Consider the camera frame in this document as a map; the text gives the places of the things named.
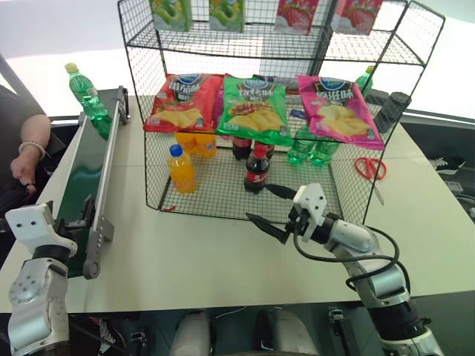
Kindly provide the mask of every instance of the green chip bag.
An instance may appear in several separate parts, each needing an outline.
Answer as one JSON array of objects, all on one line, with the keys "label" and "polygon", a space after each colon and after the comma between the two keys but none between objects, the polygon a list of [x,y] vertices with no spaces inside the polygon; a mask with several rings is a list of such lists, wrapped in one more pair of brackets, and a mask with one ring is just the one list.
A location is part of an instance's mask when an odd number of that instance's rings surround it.
[{"label": "green chip bag", "polygon": [[285,115],[285,86],[260,79],[224,79],[223,115],[217,133],[292,145]]}]

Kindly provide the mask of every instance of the green juice box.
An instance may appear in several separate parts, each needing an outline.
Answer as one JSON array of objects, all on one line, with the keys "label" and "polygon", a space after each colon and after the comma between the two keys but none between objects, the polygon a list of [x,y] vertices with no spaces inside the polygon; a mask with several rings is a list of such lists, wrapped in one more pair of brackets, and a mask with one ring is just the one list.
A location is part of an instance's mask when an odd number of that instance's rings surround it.
[{"label": "green juice box", "polygon": [[188,32],[191,29],[191,0],[150,0],[157,30]]},{"label": "green juice box", "polygon": [[209,0],[209,28],[243,32],[244,0]]}]

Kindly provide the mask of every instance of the person's hand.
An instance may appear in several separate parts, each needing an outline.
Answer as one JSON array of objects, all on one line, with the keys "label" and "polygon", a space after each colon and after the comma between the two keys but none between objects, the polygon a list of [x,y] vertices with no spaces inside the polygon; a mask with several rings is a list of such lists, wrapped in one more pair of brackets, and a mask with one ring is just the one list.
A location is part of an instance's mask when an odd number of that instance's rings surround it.
[{"label": "person's hand", "polygon": [[36,163],[38,163],[40,156],[41,152],[38,148],[27,145],[23,148],[22,153],[10,163],[13,178],[19,180],[21,184],[26,185],[30,194],[36,192],[35,170]]}]

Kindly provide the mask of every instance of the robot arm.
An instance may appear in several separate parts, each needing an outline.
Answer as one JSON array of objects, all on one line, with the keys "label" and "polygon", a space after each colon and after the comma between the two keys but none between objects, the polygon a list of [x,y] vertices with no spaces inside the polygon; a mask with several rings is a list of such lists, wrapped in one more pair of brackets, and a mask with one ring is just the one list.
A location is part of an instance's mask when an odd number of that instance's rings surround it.
[{"label": "robot arm", "polygon": [[13,356],[69,353],[66,261],[75,255],[74,231],[91,226],[94,200],[87,198],[82,220],[55,222],[47,204],[13,209],[5,218],[15,238],[33,255],[10,287],[13,310],[8,323]]},{"label": "robot arm", "polygon": [[[311,260],[344,264],[354,289],[379,333],[382,348],[391,356],[443,356],[432,331],[425,327],[410,301],[408,280],[404,267],[398,262],[396,243],[382,231],[354,225],[334,214],[323,216],[327,204],[324,192],[317,183],[301,186],[298,191],[278,185],[266,186],[279,197],[292,199],[293,208],[285,231],[270,225],[262,217],[247,214],[260,230],[285,243],[294,234],[297,250]],[[376,233],[390,239],[395,247],[394,257],[381,252]],[[298,237],[322,244],[335,259],[316,257],[301,249]]]}]

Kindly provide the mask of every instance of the product label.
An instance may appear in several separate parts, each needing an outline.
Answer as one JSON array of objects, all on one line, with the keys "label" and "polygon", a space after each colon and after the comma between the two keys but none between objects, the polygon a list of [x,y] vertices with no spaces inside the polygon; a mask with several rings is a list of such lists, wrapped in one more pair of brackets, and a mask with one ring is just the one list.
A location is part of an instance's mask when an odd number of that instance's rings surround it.
[{"label": "product label", "polygon": [[172,90],[175,100],[185,102],[199,91],[202,82],[200,74],[185,74],[171,80],[169,88]]},{"label": "product label", "polygon": [[274,87],[274,84],[260,79],[247,79],[237,85],[239,95],[248,102],[265,102],[274,94]]},{"label": "product label", "polygon": [[[320,78],[320,82],[315,83],[315,93],[324,103],[346,106],[348,99],[353,98],[351,84],[340,79]],[[322,101],[316,100],[312,105],[322,105]]]},{"label": "product label", "polygon": [[266,180],[268,174],[269,172],[262,173],[262,174],[254,174],[248,171],[246,173],[246,180],[253,183],[260,183]]}]

